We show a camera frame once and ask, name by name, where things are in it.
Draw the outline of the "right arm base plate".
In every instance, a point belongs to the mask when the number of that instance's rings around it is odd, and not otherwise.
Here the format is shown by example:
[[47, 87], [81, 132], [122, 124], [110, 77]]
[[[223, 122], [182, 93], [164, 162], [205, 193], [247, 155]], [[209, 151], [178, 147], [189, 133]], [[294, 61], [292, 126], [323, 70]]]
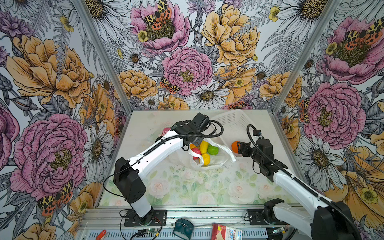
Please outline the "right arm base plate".
[[262, 209], [248, 209], [247, 218], [251, 226], [269, 225]]

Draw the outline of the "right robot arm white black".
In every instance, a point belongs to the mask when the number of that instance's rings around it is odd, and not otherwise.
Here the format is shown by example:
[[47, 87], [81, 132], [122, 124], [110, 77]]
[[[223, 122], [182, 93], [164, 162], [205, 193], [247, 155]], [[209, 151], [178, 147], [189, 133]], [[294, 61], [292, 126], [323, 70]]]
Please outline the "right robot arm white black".
[[234, 142], [232, 150], [243, 157], [250, 157], [265, 177], [282, 187], [304, 207], [301, 211], [281, 199], [270, 200], [264, 204], [261, 213], [266, 223], [287, 223], [313, 240], [362, 238], [349, 207], [320, 195], [289, 172], [286, 165], [274, 160], [273, 145], [268, 139], [260, 138], [250, 143]]

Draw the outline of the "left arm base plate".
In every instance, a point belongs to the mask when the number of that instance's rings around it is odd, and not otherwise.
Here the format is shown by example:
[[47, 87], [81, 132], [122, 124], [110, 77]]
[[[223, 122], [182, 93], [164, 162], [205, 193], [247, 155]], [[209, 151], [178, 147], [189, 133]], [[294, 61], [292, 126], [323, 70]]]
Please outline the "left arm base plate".
[[125, 227], [164, 227], [167, 221], [167, 210], [151, 210], [144, 217], [134, 210], [129, 210], [125, 216]]

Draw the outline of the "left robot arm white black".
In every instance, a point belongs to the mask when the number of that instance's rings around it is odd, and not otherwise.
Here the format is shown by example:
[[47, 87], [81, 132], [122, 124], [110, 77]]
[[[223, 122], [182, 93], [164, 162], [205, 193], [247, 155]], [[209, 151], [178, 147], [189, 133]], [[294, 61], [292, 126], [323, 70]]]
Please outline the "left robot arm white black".
[[201, 143], [204, 139], [203, 132], [210, 124], [208, 116], [198, 113], [192, 120], [175, 123], [143, 153], [128, 160], [121, 157], [116, 161], [113, 183], [143, 224], [153, 216], [153, 207], [145, 196], [147, 188], [143, 179], [173, 152], [190, 144]]

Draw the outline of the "white plastic bag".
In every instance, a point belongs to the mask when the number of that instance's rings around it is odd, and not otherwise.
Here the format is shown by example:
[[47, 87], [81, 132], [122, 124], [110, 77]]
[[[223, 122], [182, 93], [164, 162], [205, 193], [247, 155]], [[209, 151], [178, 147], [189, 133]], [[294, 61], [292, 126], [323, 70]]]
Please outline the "white plastic bag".
[[189, 144], [187, 151], [177, 150], [170, 159], [175, 164], [195, 171], [221, 169], [227, 163], [236, 162], [231, 149], [212, 139], [204, 139], [199, 146]]

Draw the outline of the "yellow toy fruit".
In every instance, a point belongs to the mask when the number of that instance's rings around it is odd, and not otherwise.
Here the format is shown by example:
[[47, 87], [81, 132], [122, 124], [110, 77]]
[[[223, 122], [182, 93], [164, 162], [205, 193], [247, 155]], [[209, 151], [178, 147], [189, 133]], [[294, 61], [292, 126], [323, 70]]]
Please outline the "yellow toy fruit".
[[205, 153], [205, 154], [202, 154], [202, 160], [203, 160], [203, 165], [204, 166], [208, 166], [211, 162], [211, 157], [209, 154]]

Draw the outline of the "orange toy fruit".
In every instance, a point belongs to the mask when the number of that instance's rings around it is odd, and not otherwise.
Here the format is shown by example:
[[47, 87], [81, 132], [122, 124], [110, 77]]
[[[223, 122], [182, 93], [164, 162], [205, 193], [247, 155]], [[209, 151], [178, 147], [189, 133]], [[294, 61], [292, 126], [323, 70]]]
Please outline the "orange toy fruit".
[[239, 154], [239, 146], [240, 142], [239, 141], [234, 141], [231, 145], [232, 151], [234, 154], [238, 155]]

